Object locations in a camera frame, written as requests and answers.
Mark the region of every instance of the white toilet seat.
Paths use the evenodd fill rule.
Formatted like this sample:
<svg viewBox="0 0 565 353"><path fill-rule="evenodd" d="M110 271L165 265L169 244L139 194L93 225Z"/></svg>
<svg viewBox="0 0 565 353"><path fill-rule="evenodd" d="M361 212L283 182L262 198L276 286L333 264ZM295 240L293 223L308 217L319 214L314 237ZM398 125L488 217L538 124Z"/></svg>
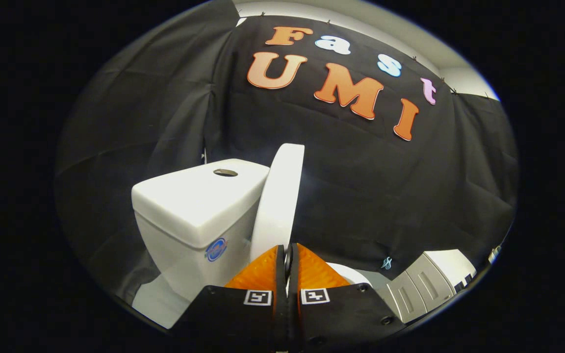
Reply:
<svg viewBox="0 0 565 353"><path fill-rule="evenodd" d="M370 281L364 275L361 275L361 273L359 273L357 270L349 268L348 266L343 266L342 264L333 264L333 263L327 263L327 264L333 270L336 270L337 273L341 277L344 277L350 284L367 283L370 284L370 287L372 286Z"/></svg>
<svg viewBox="0 0 565 353"><path fill-rule="evenodd" d="M276 152L258 203L250 262L276 245L284 245L287 250L304 157L304 145L285 143Z"/></svg>

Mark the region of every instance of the blue cable tie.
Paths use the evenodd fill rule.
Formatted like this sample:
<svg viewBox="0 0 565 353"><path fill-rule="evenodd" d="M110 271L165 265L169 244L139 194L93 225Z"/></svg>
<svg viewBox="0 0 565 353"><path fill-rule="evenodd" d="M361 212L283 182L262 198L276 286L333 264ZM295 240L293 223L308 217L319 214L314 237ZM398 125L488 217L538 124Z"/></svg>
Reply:
<svg viewBox="0 0 565 353"><path fill-rule="evenodd" d="M383 266L381 266L381 268L384 268L385 270L392 268L392 258L388 256L387 259L384 259Z"/></svg>

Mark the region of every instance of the toilet tank lid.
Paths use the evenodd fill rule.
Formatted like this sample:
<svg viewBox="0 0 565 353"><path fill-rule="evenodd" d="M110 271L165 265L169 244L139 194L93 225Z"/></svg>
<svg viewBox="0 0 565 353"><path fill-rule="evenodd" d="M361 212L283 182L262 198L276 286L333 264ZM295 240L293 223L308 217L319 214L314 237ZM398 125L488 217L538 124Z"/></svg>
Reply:
<svg viewBox="0 0 565 353"><path fill-rule="evenodd" d="M230 170L222 176L215 170ZM260 198L269 168L226 159L151 178L132 187L132 208L193 248L205 248Z"/></svg>

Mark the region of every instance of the wall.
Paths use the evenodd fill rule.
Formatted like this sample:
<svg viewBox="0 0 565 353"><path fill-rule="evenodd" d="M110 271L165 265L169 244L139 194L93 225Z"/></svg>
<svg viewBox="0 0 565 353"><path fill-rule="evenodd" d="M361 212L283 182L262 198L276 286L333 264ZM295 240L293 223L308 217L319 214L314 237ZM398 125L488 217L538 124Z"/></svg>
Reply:
<svg viewBox="0 0 565 353"><path fill-rule="evenodd" d="M482 76L472 68L451 67L439 70L439 76L444 78L444 82L453 87L457 93L470 93L489 98L500 99L496 92L488 85Z"/></svg>

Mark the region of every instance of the orange gripper pad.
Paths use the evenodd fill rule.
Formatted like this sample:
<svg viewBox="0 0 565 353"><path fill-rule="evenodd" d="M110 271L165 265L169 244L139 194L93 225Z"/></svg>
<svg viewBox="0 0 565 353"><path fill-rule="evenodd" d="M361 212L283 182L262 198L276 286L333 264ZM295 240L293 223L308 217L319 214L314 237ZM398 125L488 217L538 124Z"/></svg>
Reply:
<svg viewBox="0 0 565 353"><path fill-rule="evenodd" d="M298 243L298 251L300 252L298 289L334 288L350 285L323 259L300 243Z"/></svg>

